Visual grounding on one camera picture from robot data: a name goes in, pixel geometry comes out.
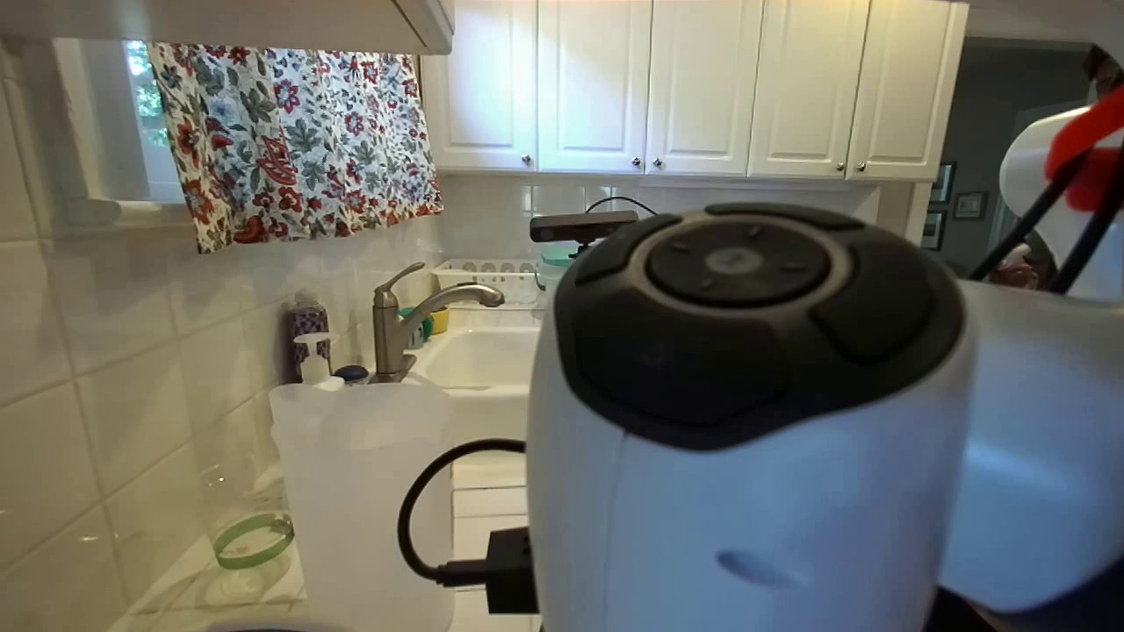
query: floral curtain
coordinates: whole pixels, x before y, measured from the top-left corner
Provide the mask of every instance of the floral curtain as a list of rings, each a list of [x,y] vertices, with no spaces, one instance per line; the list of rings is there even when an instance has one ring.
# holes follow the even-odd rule
[[[438,211],[412,57],[146,47],[197,250]]]

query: black power cord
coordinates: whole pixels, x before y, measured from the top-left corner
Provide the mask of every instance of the black power cord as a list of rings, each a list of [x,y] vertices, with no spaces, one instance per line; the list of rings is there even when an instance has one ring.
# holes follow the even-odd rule
[[[604,207],[604,202],[632,202],[632,207],[639,207],[639,211],[645,211],[650,218],[659,218],[650,202],[644,202],[644,200],[637,200],[637,198],[601,198],[601,200],[592,200],[583,214],[592,214],[597,207]]]
[[[1051,214],[1060,193],[1078,178],[1091,151],[1067,159],[1023,221],[972,268],[969,282],[983,282],[999,262]]]
[[[453,459],[464,459],[472,453],[527,453],[527,443],[517,438],[479,438],[447,448],[435,455],[409,489],[402,513],[396,513],[396,546],[402,558],[412,566],[412,573],[438,584],[438,585],[483,585],[488,591],[488,611],[496,614],[527,614],[536,611],[535,597],[535,570],[529,570],[529,529],[496,529],[488,542],[488,558],[453,558],[447,566],[427,566],[413,542],[412,542],[412,516],[425,490],[425,483],[447,470]]]
[[[1078,282],[1085,262],[1097,257],[1103,234],[1113,228],[1113,218],[1122,207],[1124,207],[1124,147],[1116,151],[1111,187],[1098,198],[1078,244],[1063,257],[1063,268],[1058,269],[1058,278],[1051,284],[1053,294],[1067,294],[1067,288]]]

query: soap dispenser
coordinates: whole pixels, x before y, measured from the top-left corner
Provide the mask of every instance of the soap dispenser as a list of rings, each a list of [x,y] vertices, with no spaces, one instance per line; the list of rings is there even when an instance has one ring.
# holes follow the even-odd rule
[[[310,350],[294,340],[301,333],[330,333],[327,309],[310,292],[298,292],[287,302],[286,318],[282,318],[282,344],[286,344],[282,377],[286,377],[286,381],[301,381],[301,363],[310,359]],[[321,337],[316,353],[330,359],[327,337]]]
[[[306,359],[298,365],[301,381],[316,387],[330,377],[327,359],[316,350],[316,344],[330,340],[330,333],[298,333],[294,344],[306,349]]]

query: red object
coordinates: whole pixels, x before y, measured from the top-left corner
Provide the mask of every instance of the red object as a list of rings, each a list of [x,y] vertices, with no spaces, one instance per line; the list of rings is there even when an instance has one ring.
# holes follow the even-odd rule
[[[1078,178],[1063,189],[1063,200],[1074,211],[1091,214],[1098,198],[1105,193],[1113,167],[1122,160],[1122,147],[1097,147],[1097,145],[1116,129],[1124,129],[1124,86],[1098,98],[1088,113],[1060,125],[1060,134],[1053,137],[1051,159],[1045,159],[1045,178],[1053,178],[1063,160],[1091,151]]]

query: cabinet door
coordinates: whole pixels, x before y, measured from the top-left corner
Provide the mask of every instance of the cabinet door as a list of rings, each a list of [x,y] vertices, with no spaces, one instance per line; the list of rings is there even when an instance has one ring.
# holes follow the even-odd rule
[[[869,0],[769,0],[752,177],[842,177]]]
[[[455,0],[453,53],[423,60],[438,167],[535,166],[535,0]]]
[[[876,0],[853,113],[853,178],[935,178],[966,34],[966,2]]]
[[[743,177],[766,0],[656,0],[650,167]]]
[[[542,0],[542,166],[644,167],[650,0]]]

